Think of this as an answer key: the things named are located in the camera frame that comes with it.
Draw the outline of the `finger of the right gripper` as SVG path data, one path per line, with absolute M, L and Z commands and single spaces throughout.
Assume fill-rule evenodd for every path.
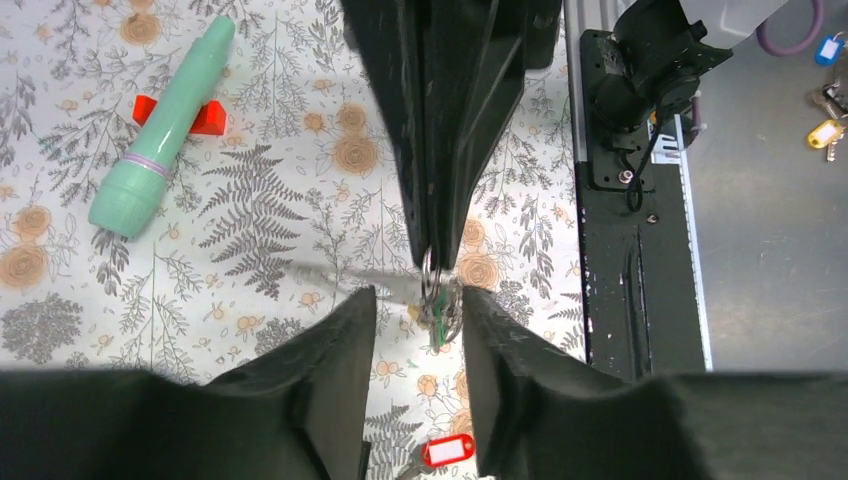
M 363 63 L 388 133 L 411 257 L 419 269 L 438 268 L 428 211 L 419 1 L 344 0 L 349 43 Z
M 524 93 L 552 63 L 559 1 L 430 1 L 423 32 L 425 263 L 449 270 L 471 197 Z

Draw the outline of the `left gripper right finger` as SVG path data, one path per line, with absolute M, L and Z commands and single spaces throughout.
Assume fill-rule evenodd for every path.
M 476 468 L 498 479 L 843 479 L 843 374 L 683 373 L 627 382 L 462 293 Z

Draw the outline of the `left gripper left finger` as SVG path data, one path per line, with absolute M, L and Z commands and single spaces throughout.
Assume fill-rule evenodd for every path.
M 376 293 L 205 385 L 143 370 L 7 370 L 5 479 L 362 479 Z

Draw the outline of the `key with red tag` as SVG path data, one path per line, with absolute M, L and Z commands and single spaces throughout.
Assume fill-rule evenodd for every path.
M 470 459 L 476 452 L 476 441 L 466 433 L 432 440 L 413 448 L 407 465 L 397 476 L 398 480 L 418 479 L 441 467 Z

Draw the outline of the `keyring with coloured key tags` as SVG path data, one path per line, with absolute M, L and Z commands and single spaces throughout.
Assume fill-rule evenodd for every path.
M 427 332 L 433 351 L 451 343 L 461 331 L 463 284 L 428 264 L 415 273 L 393 273 L 288 260 L 283 270 L 337 295 L 349 296 L 362 287 L 372 287 L 376 300 L 414 308 L 416 322 Z

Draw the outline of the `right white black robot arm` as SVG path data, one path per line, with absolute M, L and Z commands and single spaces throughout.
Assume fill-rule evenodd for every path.
M 558 1 L 346 1 L 359 53 L 393 146 L 410 249 L 422 270 L 454 267 L 471 199 L 524 94 L 552 64 Z M 706 41 L 677 1 L 638 1 L 611 31 L 580 35 L 587 155 L 599 190 L 631 211 L 653 187 L 649 118 L 683 111 L 732 52 Z

